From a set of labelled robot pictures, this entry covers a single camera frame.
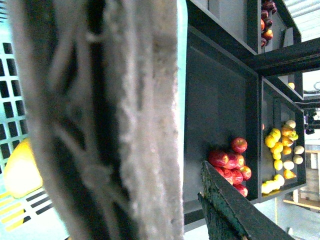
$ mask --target ceiling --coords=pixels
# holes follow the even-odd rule
[[[320,38],[320,0],[284,0],[302,41]]]

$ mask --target display shelf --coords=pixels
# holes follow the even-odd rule
[[[273,33],[273,38],[267,46],[262,48],[262,53],[301,43],[301,33],[293,21],[285,3],[283,0],[274,0],[274,2],[278,11],[275,14],[269,15],[269,18],[273,21],[272,27],[270,28]],[[298,72],[279,77],[274,76],[270,78],[269,81],[277,86],[277,88],[283,89],[283,92],[291,99],[295,99],[296,101],[303,100],[302,73]],[[288,83],[294,83],[295,89],[290,88]]]
[[[257,54],[236,33],[232,32],[225,22],[219,20],[212,12],[196,0],[187,0],[188,24],[210,40],[237,58],[249,58]]]
[[[229,149],[235,137],[248,142],[248,200],[258,201],[261,81],[245,64],[189,27],[184,138],[184,213],[201,209],[201,163],[212,148]]]
[[[296,122],[296,133],[298,134],[298,140],[294,141],[291,148],[295,146],[305,146],[304,135],[304,113],[303,111],[285,94],[279,91],[270,81],[263,79],[263,92],[262,92],[262,116],[261,121],[265,126],[262,132],[262,139],[270,133],[272,128],[281,129],[282,125],[288,121],[294,120]],[[303,159],[306,159],[305,154],[301,155]],[[283,155],[281,159],[292,160],[293,154]],[[261,146],[261,158],[260,158],[260,179],[261,184],[268,180],[273,180],[276,174],[283,175],[283,169],[277,171],[274,169],[274,159],[270,149],[262,144]],[[279,190],[275,190],[269,194],[263,194],[261,202],[267,201],[271,198],[275,198],[278,195],[283,195],[288,192],[292,192],[297,188],[301,188],[306,185],[306,166],[305,161],[302,164],[295,164],[292,170],[296,173],[297,177],[293,179],[286,179],[285,184]]]

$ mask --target pile of apples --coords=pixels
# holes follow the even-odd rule
[[[213,150],[209,153],[208,162],[217,172],[235,187],[244,197],[248,189],[242,185],[243,181],[251,178],[252,171],[245,165],[245,158],[241,154],[247,150],[248,143],[242,137],[236,137],[231,142],[234,152],[225,153],[222,150]]]
[[[270,29],[273,21],[269,17],[271,14],[277,12],[277,6],[272,0],[265,0],[262,4],[261,11],[261,47],[263,48],[274,37],[272,30]]]

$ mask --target dark wooden shelf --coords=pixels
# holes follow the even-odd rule
[[[230,141],[234,137],[245,137],[248,141],[249,147],[245,152],[245,158],[253,174],[245,184],[249,190],[247,199],[252,204],[264,202],[304,186],[306,176],[305,171],[299,168],[297,169],[298,177],[293,182],[288,181],[280,191],[264,196],[261,193],[262,181],[267,177],[271,180],[275,175],[273,160],[268,164],[263,159],[262,120],[265,115],[263,114],[263,92],[269,94],[272,107],[274,99],[279,102],[278,124],[282,121],[282,108],[285,112],[289,111],[292,116],[294,115],[297,123],[296,131],[300,136],[297,143],[302,146],[304,146],[304,124],[303,112],[294,103],[302,100],[299,94],[302,89],[302,80],[301,85],[295,82],[299,85],[295,91],[289,88],[288,80],[286,82],[285,78],[281,80],[277,76],[268,76],[266,79],[246,62],[259,57],[258,53],[262,51],[259,47],[260,0],[247,1],[246,9],[239,10],[241,14],[246,13],[247,22],[237,22],[235,25],[226,24],[226,16],[230,15],[228,11],[232,9],[226,10],[226,7],[228,4],[241,5],[244,0],[212,1],[208,9],[196,0],[186,2],[188,40],[183,201],[185,224],[189,224],[204,218],[198,201],[198,193],[203,191],[201,163],[208,159],[210,149],[215,147],[229,149]],[[224,4],[223,9],[214,9],[213,2]],[[293,22],[290,21],[288,12],[281,14],[284,11],[282,4],[284,3],[277,3],[279,13],[276,16],[280,16],[283,25],[289,28]],[[246,32],[246,34],[239,36],[237,31]],[[299,34],[299,31],[292,30],[294,43],[301,41]],[[274,109],[270,111],[272,115],[269,117],[269,127],[275,123],[273,116],[275,111]]]
[[[186,65],[184,134],[185,213],[201,208],[201,163],[213,147],[230,148],[235,137],[245,137],[246,164],[252,177],[246,182],[248,199],[260,193],[260,101],[258,74],[193,27],[189,27]]]
[[[188,24],[206,37],[220,45],[237,58],[249,58],[256,55],[248,44],[236,34],[228,31],[217,17],[195,0],[187,0]]]
[[[272,128],[281,129],[282,125],[288,120],[295,120],[296,133],[299,138],[294,142],[292,148],[295,146],[305,146],[305,129],[304,129],[304,114],[303,111],[285,94],[279,91],[270,81],[263,79],[262,92],[262,123],[265,129],[262,132],[262,140],[269,134]],[[282,155],[282,160],[292,160],[293,154]],[[268,180],[272,180],[276,174],[283,175],[283,169],[277,171],[274,169],[274,159],[270,149],[262,144],[261,146],[261,163],[260,163],[260,179],[261,184]],[[260,202],[275,198],[278,195],[283,195],[297,188],[306,185],[306,166],[305,161],[302,164],[294,166],[292,170],[297,177],[285,180],[285,185],[279,190],[273,191],[269,194],[263,194]]]

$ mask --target teal plastic crate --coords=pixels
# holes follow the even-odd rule
[[[3,171],[10,154],[28,137],[10,31],[0,23],[0,239],[65,240],[67,230],[43,188],[15,199],[6,192]]]

